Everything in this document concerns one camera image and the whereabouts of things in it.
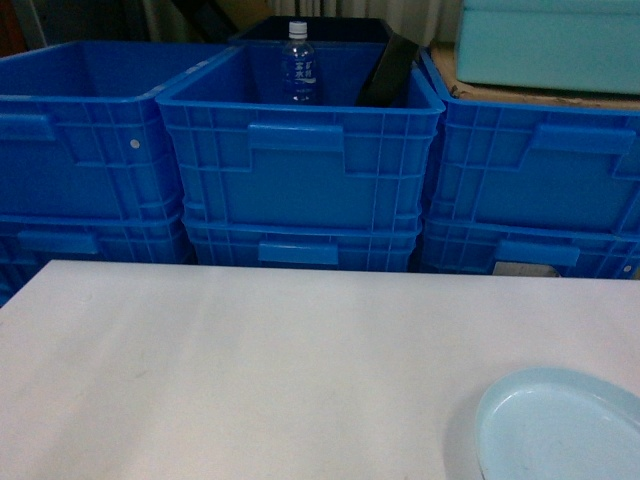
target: water bottle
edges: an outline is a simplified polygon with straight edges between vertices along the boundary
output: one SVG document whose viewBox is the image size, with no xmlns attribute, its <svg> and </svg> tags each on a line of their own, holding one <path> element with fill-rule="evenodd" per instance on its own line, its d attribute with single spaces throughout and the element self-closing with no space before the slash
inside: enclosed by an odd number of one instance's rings
<svg viewBox="0 0 640 480">
<path fill-rule="evenodd" d="M 284 103 L 316 105 L 316 58 L 313 47 L 307 43 L 307 22 L 289 22 L 289 39 L 282 50 Z"/>
</svg>

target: plastic plate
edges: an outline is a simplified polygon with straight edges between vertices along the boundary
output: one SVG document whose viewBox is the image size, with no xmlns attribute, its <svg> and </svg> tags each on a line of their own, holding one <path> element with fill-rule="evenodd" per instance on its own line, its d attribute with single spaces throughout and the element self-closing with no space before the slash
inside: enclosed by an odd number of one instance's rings
<svg viewBox="0 0 640 480">
<path fill-rule="evenodd" d="M 640 398 L 575 371 L 510 374 L 482 397 L 485 480 L 640 479 Z"/>
</svg>

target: stacked crates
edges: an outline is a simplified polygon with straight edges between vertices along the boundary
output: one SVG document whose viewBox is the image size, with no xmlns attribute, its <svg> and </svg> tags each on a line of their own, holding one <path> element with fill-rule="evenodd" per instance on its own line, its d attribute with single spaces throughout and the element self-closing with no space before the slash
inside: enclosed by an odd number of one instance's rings
<svg viewBox="0 0 640 480">
<path fill-rule="evenodd" d="M 155 97 L 220 50 L 77 42 L 0 61 L 0 304 L 53 258 L 192 261 Z"/>
<path fill-rule="evenodd" d="M 425 185 L 422 270 L 542 264 L 562 276 L 632 278 L 640 102 L 622 110 L 464 100 L 426 53 L 423 63 L 447 109 Z"/>
<path fill-rule="evenodd" d="M 200 263 L 406 271 L 442 103 L 416 65 L 391 108 L 354 107 L 384 44 L 321 43 L 321 105 L 284 105 L 282 46 L 230 48 L 158 97 Z"/>
</svg>

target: cardboard box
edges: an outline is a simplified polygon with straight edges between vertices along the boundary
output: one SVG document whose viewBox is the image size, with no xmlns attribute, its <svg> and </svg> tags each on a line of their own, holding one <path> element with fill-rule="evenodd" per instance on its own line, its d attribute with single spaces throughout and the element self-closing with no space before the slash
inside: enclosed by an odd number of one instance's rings
<svg viewBox="0 0 640 480">
<path fill-rule="evenodd" d="M 453 44 L 432 43 L 431 58 L 454 98 L 533 105 L 640 110 L 640 96 L 475 85 L 458 80 Z"/>
</svg>

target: crate handle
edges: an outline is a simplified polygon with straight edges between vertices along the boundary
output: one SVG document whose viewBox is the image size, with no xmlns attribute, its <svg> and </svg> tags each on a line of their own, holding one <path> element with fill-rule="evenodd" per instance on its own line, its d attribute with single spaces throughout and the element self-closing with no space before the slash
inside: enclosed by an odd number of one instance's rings
<svg viewBox="0 0 640 480">
<path fill-rule="evenodd" d="M 0 140 L 53 142 L 56 135 L 48 115 L 0 114 Z"/>
<path fill-rule="evenodd" d="M 541 245 L 502 240 L 496 248 L 494 257 L 504 262 L 575 267 L 580 257 L 580 249 L 567 245 Z"/>
<path fill-rule="evenodd" d="M 533 132 L 531 148 L 626 155 L 635 140 L 636 132 L 628 128 L 563 127 L 538 124 Z"/>
<path fill-rule="evenodd" d="M 18 242 L 23 250 L 47 253 L 77 253 L 96 255 L 100 247 L 95 235 L 90 233 L 60 233 L 22 231 Z"/>
<path fill-rule="evenodd" d="M 261 262 L 337 266 L 338 246 L 261 241 L 258 258 Z"/>
<path fill-rule="evenodd" d="M 253 149 L 302 152 L 344 151 L 342 125 L 249 124 L 249 146 Z"/>
</svg>

